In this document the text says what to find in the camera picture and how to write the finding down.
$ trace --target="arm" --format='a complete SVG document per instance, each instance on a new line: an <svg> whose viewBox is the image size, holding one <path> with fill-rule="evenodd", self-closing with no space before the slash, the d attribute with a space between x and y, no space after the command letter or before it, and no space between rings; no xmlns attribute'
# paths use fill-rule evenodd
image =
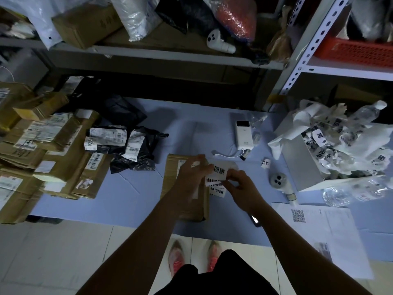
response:
<svg viewBox="0 0 393 295"><path fill-rule="evenodd" d="M223 185L235 203L262 224L273 249L297 294L371 295L336 265L328 261L261 197L244 171L229 170Z"/></svg>
<svg viewBox="0 0 393 295"><path fill-rule="evenodd" d="M202 178L213 171L213 165L203 166L201 163L200 166L191 167L193 162L204 160L204 155L198 155L182 165L173 188L98 268L77 295L149 293L175 222Z"/></svg>

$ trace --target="hand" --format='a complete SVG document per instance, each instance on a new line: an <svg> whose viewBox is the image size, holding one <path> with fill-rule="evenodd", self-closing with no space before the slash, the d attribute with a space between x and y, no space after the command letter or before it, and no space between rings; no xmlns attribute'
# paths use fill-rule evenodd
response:
<svg viewBox="0 0 393 295"><path fill-rule="evenodd" d="M236 205L241 210L253 215L253 211L258 207L259 203L264 201L254 182L244 171L234 169L228 170L226 179L222 184L231 193ZM228 180L238 182L239 186L233 186Z"/></svg>
<svg viewBox="0 0 393 295"><path fill-rule="evenodd" d="M180 167L179 175L177 176L173 188L191 196L194 190L198 188L202 178L211 174L214 170L214 165L209 164L208 166L205 166L205 161L206 158L204 154L192 156L187 159ZM191 167L194 162L200 162L200 164L198 166Z"/></svg>

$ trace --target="white cable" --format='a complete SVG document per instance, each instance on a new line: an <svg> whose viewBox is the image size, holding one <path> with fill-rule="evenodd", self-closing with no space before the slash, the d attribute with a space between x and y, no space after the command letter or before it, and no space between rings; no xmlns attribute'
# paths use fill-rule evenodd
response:
<svg viewBox="0 0 393 295"><path fill-rule="evenodd" d="M238 156L225 156L225 155L218 154L218 153L216 153L216 154L213 154L213 156L223 156L223 157L226 157L226 158L236 158L236 157L240 157L240 156L242 156L242 155L244 154L244 152L245 152L245 150L243 150L243 153L242 153L242 154L240 154L240 155L238 155Z"/></svg>
<svg viewBox="0 0 393 295"><path fill-rule="evenodd" d="M15 78L14 78L14 75L12 74L12 72L7 68L7 67L4 67L4 66L1 66L0 65L0 67L2 67L2 68L4 68L4 69L7 69L8 70L8 72L11 74L11 76L12 76L12 81L15 83Z"/></svg>

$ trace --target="red plastic bag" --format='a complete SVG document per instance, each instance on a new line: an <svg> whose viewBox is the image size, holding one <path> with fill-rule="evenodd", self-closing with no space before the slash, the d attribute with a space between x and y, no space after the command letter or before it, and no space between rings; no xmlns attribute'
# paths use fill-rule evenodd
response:
<svg viewBox="0 0 393 295"><path fill-rule="evenodd" d="M257 4L254 0L204 0L215 18L233 36L253 42L257 30Z"/></svg>

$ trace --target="blue table surface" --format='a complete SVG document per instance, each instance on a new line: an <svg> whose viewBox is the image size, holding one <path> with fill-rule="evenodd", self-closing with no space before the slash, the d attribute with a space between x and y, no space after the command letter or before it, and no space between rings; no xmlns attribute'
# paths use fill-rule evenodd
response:
<svg viewBox="0 0 393 295"><path fill-rule="evenodd" d="M136 228L160 199L167 155L206 154L208 159L213 158L212 151L234 155L238 153L235 146L235 121L246 119L249 114L244 110L150 99L132 98L130 102L148 116L141 125L169 133L169 137L155 149L156 170L125 170L119 174L108 172L94 200L74 201L43 195L32 215ZM269 174L276 171L289 175L284 158L274 160L267 145L275 137L273 130L283 118L282 114L269 113L259 130L262 135L260 144L252 150L246 161L233 159L253 179L268 203L287 203L287 198L274 190L268 180ZM261 160L265 157L272 160L270 170L261 168ZM392 172L393 168L390 167L386 173L391 176ZM296 194L300 204L323 203L321 191ZM383 199L349 206L367 255L372 260L393 261L392 194ZM210 197L208 220L201 223L178 221L173 232L189 237L271 246L263 229L253 225L229 193L224 198Z"/></svg>

